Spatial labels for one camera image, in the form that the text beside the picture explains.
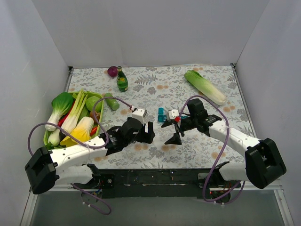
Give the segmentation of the teal weekly pill organizer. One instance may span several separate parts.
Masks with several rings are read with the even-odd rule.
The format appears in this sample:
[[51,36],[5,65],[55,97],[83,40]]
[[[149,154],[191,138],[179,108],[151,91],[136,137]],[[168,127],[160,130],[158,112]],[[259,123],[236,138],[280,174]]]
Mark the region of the teal weekly pill organizer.
[[167,119],[165,115],[164,108],[160,107],[158,109],[158,122],[164,122]]

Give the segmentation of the white pill bottle blue label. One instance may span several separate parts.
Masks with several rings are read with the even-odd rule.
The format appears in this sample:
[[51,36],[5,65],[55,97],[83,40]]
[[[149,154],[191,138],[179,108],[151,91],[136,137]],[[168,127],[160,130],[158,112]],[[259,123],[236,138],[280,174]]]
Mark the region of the white pill bottle blue label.
[[153,123],[151,121],[149,121],[144,125],[144,131],[146,133],[151,133],[152,130],[153,130]]

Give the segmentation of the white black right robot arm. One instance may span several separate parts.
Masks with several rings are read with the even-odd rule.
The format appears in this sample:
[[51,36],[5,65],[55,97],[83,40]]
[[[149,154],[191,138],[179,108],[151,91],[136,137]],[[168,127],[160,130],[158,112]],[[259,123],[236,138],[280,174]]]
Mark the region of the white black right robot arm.
[[266,138],[260,140],[250,137],[237,129],[231,129],[225,120],[217,115],[209,115],[200,99],[188,101],[189,116],[182,119],[178,110],[168,112],[162,127],[174,125],[174,135],[165,142],[166,145],[181,145],[181,138],[188,130],[197,129],[207,136],[224,142],[241,156],[241,163],[229,162],[219,164],[215,170],[224,181],[249,181],[255,187],[264,189],[286,173],[286,166],[276,143]]

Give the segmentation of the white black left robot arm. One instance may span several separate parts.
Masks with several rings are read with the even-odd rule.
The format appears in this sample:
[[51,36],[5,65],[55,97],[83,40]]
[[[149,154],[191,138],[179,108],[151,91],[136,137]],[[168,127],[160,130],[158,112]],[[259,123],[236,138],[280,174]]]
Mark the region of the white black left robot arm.
[[141,124],[129,117],[122,126],[108,130],[83,145],[62,149],[39,148],[25,165],[31,190],[42,194],[59,184],[88,184],[97,177],[96,168],[87,162],[122,151],[131,143],[151,144],[155,137],[153,123]]

